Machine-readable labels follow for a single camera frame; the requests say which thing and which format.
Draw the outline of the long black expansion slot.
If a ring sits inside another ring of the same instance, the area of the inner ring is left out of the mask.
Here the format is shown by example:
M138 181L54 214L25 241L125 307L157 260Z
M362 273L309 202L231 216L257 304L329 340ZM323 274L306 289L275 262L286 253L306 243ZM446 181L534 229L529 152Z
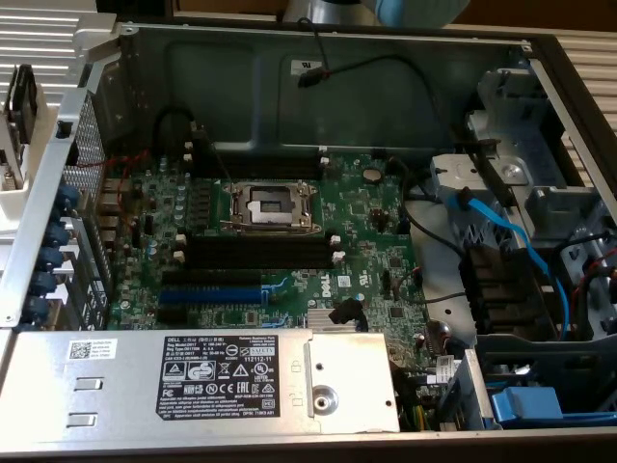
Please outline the long black expansion slot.
M165 271L162 286L260 286L261 274L253 270Z

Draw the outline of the black ribbed plastic block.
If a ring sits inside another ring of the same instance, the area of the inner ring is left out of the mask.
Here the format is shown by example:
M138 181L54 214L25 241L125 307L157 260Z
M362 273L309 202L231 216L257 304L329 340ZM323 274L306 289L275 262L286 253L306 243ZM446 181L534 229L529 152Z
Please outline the black ribbed plastic block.
M527 251L473 245L467 248L459 271L479 335L513 335L531 341L556 339Z

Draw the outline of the CPU socket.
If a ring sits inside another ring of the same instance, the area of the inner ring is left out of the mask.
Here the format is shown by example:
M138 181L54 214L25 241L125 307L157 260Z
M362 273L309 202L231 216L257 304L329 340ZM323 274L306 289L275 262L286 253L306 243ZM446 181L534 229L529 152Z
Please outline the CPU socket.
M237 181L224 188L228 218L223 230L236 234L313 235L323 231L314 216L318 189L304 180Z

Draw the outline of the blue slot retention clip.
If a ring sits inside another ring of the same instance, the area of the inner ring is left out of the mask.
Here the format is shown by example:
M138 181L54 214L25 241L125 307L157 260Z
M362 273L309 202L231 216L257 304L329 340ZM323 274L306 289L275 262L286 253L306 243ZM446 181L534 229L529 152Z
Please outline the blue slot retention clip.
M53 293L57 287L56 277L47 272L36 271L33 273L28 293L35 296L45 296L48 293Z
M78 206L79 201L80 191L76 187L70 184L61 184L56 193L54 207L60 212L71 212Z
M36 260L36 268L39 271L52 272L61 267L63 262L63 253L58 248L41 247Z
M25 301L23 317L31 322L44 324L49 317L49 304L45 298L30 296Z
M63 223L49 223L47 225L43 236L43 245L45 247L59 248L66 246L69 241L70 232Z

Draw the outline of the white parts rack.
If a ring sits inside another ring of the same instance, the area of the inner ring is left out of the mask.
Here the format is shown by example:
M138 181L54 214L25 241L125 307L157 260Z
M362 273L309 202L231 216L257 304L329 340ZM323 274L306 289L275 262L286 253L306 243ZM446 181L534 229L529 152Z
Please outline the white parts rack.
M16 232L28 197L31 193L40 161L50 139L56 110L47 105L41 85L37 85L37 104L39 106L31 143L23 151L21 173L23 187L13 191L3 191L0 181L0 235Z

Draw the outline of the short black expansion slot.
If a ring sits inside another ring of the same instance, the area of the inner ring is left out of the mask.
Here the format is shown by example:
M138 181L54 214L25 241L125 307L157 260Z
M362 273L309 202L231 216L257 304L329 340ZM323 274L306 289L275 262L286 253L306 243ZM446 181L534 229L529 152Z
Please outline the short black expansion slot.
M160 306L155 315L156 322L169 326L186 326L188 309L183 305Z

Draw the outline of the blue plastic drive caddy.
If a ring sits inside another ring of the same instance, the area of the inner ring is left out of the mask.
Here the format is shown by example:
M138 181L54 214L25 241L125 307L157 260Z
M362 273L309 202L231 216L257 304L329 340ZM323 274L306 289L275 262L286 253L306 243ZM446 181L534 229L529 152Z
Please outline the blue plastic drive caddy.
M552 387L507 387L491 403L504 429L617 426L617 412L564 413Z

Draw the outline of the black graphics card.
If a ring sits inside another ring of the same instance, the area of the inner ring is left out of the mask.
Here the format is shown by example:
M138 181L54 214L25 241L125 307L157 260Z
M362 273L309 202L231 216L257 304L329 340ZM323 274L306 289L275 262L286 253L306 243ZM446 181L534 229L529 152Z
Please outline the black graphics card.
M35 75L30 65L13 70L4 106L0 110L0 191L21 189L23 152L34 133L38 104Z

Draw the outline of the blue expansion slot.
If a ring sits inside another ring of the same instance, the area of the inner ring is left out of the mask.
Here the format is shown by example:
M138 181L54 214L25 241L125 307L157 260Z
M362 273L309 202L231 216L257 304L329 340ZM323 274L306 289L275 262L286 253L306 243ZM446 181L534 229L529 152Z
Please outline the blue expansion slot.
M257 287L223 287L214 289L165 289L159 294L160 304L260 304Z

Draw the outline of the open metal PC case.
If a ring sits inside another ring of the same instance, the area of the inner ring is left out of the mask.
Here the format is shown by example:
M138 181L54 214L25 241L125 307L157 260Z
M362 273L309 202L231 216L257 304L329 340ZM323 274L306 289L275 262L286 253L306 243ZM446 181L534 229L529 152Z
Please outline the open metal PC case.
M477 87L500 68L529 70L565 110L565 141L583 180L617 204L617 138L551 37L398 31L207 21L114 24L80 40L83 71L56 110L50 139L16 232L0 235L0 385L21 334L255 329L111 330L112 252L122 223L113 178L188 171L179 155L203 124L225 146L315 147L396 165L400 201L422 271L428 320L422 337L382 333L399 428L395 432L132 441L9 440L0 460L233 452L242 459L287 453L338 460L348 449L378 463L451 463L479 447L529 460L577 451L608 454L617 426L504 429L491 396L507 387L552 387L564 413L617 412L617 336L531 341L479 335L459 265L464 257L436 194L431 163L465 141ZM58 187L80 191L71 212L54 207ZM22 315L49 223L70 241L58 249L46 323Z

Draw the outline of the green Dell motherboard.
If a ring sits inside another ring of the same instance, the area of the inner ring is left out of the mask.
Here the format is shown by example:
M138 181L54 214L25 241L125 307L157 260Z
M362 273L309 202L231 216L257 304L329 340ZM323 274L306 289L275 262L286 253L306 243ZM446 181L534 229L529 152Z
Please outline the green Dell motherboard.
M333 155L322 159L314 216L319 235L330 241L330 269L253 270L261 274L260 304L160 304L165 289L214 289L237 286L162 286L165 271L187 269L174 259L186 237L245 235L221 228L228 218L229 186L223 178L193 177L162 163L154 172L109 180L119 195L122 223L112 252L113 297L107 327L152 329L308 328L309 309L332 311L348 298L362 303L368 332L394 340L423 336L428 320L423 303L422 271L416 259L411 224L400 201L403 176L393 164L369 155ZM367 184L362 171L379 169L383 181ZM160 306L183 305L186 326L156 322Z

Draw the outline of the grey metal disk bay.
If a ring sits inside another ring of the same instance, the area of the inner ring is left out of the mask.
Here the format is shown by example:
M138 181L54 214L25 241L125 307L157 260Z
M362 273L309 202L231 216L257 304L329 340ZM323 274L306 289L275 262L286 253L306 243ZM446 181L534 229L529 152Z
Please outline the grey metal disk bay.
M529 70L481 78L465 141L431 163L433 184L464 252L525 250L555 340L617 336L617 204L583 180L562 117Z

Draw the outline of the CPU socket locking lever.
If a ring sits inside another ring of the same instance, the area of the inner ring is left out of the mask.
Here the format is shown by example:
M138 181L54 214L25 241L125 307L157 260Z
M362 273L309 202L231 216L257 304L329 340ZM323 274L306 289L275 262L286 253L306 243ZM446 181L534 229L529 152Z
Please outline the CPU socket locking lever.
M211 177L224 178L229 186L233 187L233 179L223 157L217 151L215 143L203 124L197 126L194 141L196 142L196 151L198 152L198 172L204 174L209 169Z

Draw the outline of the silver chipset heatsink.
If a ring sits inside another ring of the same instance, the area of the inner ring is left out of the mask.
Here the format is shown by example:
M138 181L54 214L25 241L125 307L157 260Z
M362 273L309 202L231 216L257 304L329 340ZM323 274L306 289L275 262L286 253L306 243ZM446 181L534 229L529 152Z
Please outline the silver chipset heatsink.
M309 309L307 324L314 332L322 333L367 333L368 327L352 315L341 311Z

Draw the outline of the silver power supply with label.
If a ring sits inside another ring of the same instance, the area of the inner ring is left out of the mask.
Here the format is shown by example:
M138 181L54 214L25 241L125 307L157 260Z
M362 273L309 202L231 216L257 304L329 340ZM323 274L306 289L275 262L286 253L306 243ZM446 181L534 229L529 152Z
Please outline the silver power supply with label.
M0 436L167 440L395 432L378 334L307 329L21 334Z

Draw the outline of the black RAM slot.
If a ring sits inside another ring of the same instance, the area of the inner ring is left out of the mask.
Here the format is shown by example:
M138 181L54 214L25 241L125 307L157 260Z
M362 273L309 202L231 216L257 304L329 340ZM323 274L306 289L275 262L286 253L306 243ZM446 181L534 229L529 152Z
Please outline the black RAM slot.
M186 237L186 250L193 252L240 252L240 251L331 251L330 241L319 235L215 235Z
M322 157L329 157L327 150L315 147L236 147L215 143L217 151L222 155L228 169L240 166L290 166L291 168L317 168ZM188 162L195 169L199 168L196 142L186 142L179 160Z
M176 251L174 259L187 269L330 269L335 266L326 252L275 253Z
M209 169L204 174L198 172L198 169L187 165L188 171L193 177L200 178L218 178L211 177ZM232 179L306 179L320 180L325 172L325 167L320 165L317 168L291 168L290 166L240 166L237 169L228 169Z

